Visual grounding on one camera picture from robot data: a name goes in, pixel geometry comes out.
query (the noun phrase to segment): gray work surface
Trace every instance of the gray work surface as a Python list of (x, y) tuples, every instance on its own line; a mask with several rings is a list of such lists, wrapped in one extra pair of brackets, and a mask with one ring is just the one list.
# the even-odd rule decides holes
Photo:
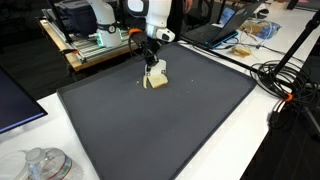
[(169, 79), (159, 89), (142, 87), (145, 62), (131, 60), (58, 90), (101, 179), (175, 178), (255, 86), (175, 43), (159, 57)]

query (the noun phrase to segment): white desk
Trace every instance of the white desk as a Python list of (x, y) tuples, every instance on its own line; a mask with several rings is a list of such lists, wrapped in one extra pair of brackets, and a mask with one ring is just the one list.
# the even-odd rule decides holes
[[(270, 19), (273, 18), (284, 27), (266, 45), (286, 51), (302, 32), (304, 24), (311, 19), (313, 13), (300, 10), (283, 12), (283, 19), (276, 17), (276, 13), (280, 13), (279, 10), (274, 13), (271, 14)], [(298, 22), (303, 23), (301, 27), (297, 25)], [(297, 57), (303, 60), (307, 58), (319, 34), (317, 30), (309, 37)], [(254, 54), (264, 61), (270, 59), (267, 56), (281, 58), (268, 50), (259, 50)], [(247, 73), (237, 65), (218, 58), (213, 59)], [(252, 57), (239, 59), (239, 61), (248, 65), (258, 62)], [(258, 87), (255, 88), (194, 156), (177, 179), (238, 180), (268, 132), (268, 113), (276, 102), (278, 102), (277, 98), (271, 97)], [(0, 135), (0, 157), (17, 150), (30, 150), (34, 147), (57, 147), (82, 166), (84, 180), (98, 179), (57, 95), (53, 94), (41, 99), (39, 103), (49, 115)]]

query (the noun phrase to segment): computer monitor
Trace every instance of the computer monitor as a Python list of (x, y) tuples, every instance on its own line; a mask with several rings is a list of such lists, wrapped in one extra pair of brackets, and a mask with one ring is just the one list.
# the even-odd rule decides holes
[(0, 134), (47, 112), (0, 65)]

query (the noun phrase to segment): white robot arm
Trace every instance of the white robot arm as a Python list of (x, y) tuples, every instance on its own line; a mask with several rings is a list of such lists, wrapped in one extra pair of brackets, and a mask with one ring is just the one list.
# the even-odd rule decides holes
[(171, 42), (175, 34), (167, 29), (171, 0), (127, 0), (128, 12), (146, 19), (146, 34), (152, 39)]
[(87, 0), (91, 5), (97, 18), (98, 45), (102, 47), (113, 47), (121, 44), (120, 29), (114, 17), (112, 7), (106, 0)]

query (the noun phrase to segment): laptop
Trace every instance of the laptop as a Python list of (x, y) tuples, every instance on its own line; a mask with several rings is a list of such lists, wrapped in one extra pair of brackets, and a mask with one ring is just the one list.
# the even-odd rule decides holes
[(204, 48), (213, 49), (219, 46), (222, 42), (237, 36), (237, 29), (253, 15), (254, 11), (261, 5), (261, 3), (262, 1), (258, 1), (240, 8), (222, 28), (206, 24), (182, 34), (181, 39), (192, 44), (200, 45)]

